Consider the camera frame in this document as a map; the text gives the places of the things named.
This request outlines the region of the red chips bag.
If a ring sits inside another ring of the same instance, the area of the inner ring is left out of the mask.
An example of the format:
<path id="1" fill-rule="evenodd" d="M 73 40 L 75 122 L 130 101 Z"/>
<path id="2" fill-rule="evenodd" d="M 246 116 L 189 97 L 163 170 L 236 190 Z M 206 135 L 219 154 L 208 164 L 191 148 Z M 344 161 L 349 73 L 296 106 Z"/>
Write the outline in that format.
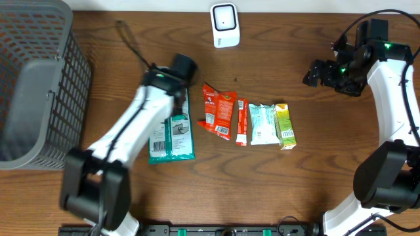
<path id="1" fill-rule="evenodd" d="M 220 92 L 208 84 L 203 85 L 205 119 L 198 125 L 207 131 L 229 140 L 231 138 L 231 120 L 237 93 Z"/>

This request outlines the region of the green snack bag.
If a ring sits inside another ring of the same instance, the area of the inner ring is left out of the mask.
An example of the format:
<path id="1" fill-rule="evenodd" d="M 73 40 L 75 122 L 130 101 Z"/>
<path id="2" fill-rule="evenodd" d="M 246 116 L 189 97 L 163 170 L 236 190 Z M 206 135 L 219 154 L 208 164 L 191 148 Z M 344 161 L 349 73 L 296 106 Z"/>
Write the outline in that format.
<path id="1" fill-rule="evenodd" d="M 188 89 L 180 115 L 174 115 L 157 126 L 149 138 L 148 149 L 148 163 L 151 165 L 196 158 Z"/>

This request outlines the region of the red snack stick packet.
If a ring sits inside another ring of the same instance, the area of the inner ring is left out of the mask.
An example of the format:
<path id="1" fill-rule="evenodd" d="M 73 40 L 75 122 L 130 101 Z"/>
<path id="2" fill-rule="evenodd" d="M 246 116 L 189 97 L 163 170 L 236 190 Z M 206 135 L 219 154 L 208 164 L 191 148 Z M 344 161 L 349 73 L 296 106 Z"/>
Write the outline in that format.
<path id="1" fill-rule="evenodd" d="M 238 100 L 238 130 L 236 144 L 238 146 L 247 145 L 247 110 L 249 101 L 245 98 Z"/>

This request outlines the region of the green yellow juice carton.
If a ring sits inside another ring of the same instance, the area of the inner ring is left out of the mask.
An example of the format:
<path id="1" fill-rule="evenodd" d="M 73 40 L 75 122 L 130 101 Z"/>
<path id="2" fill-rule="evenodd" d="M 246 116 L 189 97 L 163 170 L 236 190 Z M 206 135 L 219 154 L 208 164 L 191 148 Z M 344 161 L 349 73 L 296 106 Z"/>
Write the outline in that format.
<path id="1" fill-rule="evenodd" d="M 287 104 L 275 105 L 276 131 L 281 150 L 293 149 L 296 145 L 295 134 L 289 116 Z"/>

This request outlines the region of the light blue snack packet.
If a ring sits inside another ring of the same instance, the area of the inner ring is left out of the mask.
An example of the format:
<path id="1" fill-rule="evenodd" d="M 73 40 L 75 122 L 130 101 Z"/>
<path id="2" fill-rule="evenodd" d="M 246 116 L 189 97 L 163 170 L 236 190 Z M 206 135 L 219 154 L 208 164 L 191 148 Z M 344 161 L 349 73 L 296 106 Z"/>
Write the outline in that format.
<path id="1" fill-rule="evenodd" d="M 274 105 L 249 104 L 251 115 L 252 138 L 251 145 L 279 144 L 276 134 Z"/>

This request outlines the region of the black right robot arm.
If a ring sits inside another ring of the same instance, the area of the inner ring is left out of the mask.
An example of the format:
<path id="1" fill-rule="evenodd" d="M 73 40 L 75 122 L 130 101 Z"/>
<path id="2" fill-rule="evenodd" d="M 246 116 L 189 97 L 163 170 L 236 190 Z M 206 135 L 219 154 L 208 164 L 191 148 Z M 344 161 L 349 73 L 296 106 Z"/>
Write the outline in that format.
<path id="1" fill-rule="evenodd" d="M 419 208 L 419 107 L 409 46 L 389 40 L 386 20 L 363 16 L 332 45 L 334 60 L 316 60 L 303 83 L 357 97 L 369 87 L 379 124 L 378 148 L 356 169 L 352 193 L 325 212 L 313 235 L 355 235 L 376 220 Z"/>

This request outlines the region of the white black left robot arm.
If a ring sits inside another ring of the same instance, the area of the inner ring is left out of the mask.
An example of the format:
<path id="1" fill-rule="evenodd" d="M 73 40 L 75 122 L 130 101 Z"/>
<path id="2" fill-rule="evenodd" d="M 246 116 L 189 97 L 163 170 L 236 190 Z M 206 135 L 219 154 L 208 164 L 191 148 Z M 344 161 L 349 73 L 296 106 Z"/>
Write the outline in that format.
<path id="1" fill-rule="evenodd" d="M 86 150 L 73 147 L 66 154 L 59 205 L 88 222 L 89 235 L 137 234 L 129 170 L 158 125 L 181 113 L 197 70 L 183 54 L 169 67 L 152 64 L 113 127 Z"/>

